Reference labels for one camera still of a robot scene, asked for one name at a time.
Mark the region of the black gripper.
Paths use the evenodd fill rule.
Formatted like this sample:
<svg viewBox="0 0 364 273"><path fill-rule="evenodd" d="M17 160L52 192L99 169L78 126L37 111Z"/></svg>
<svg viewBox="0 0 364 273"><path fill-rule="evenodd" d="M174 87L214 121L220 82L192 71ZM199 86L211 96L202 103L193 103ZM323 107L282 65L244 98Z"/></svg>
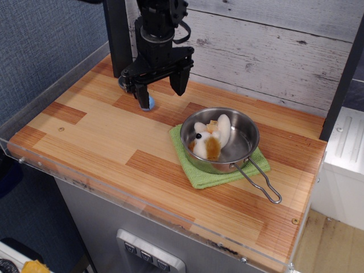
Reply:
<svg viewBox="0 0 364 273"><path fill-rule="evenodd" d="M141 109L149 109L147 85L168 77L171 88L178 96L186 90L193 67L193 47L173 47L172 40L164 43L146 41L136 37L137 58L125 68L121 76L135 84L135 94Z"/></svg>

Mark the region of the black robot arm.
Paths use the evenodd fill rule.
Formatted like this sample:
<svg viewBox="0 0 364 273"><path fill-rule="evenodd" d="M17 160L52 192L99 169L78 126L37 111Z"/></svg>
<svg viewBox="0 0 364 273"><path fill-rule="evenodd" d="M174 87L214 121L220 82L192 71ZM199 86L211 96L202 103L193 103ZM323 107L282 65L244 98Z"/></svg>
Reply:
<svg viewBox="0 0 364 273"><path fill-rule="evenodd" d="M186 90L193 67L193 47L182 43L191 37L191 28L183 21L188 15L186 1L138 1L140 17L135 21L137 57L118 79L119 86L133 94L140 108L149 111L154 101L149 84L169 78L179 96Z"/></svg>

